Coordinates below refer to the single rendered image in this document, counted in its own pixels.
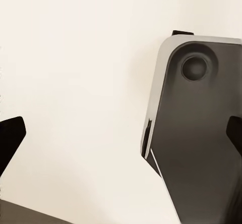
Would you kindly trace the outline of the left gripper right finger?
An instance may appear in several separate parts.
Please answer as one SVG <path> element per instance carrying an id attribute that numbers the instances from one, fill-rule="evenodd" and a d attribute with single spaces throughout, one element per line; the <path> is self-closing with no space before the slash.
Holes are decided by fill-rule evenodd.
<path id="1" fill-rule="evenodd" d="M 230 116 L 226 134 L 242 156 L 242 118 Z"/>

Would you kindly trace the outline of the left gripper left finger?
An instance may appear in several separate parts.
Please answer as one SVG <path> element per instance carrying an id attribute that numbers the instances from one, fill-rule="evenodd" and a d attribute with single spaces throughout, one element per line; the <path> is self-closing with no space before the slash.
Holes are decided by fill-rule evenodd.
<path id="1" fill-rule="evenodd" d="M 26 136 L 22 116 L 0 122 L 0 176 Z"/>

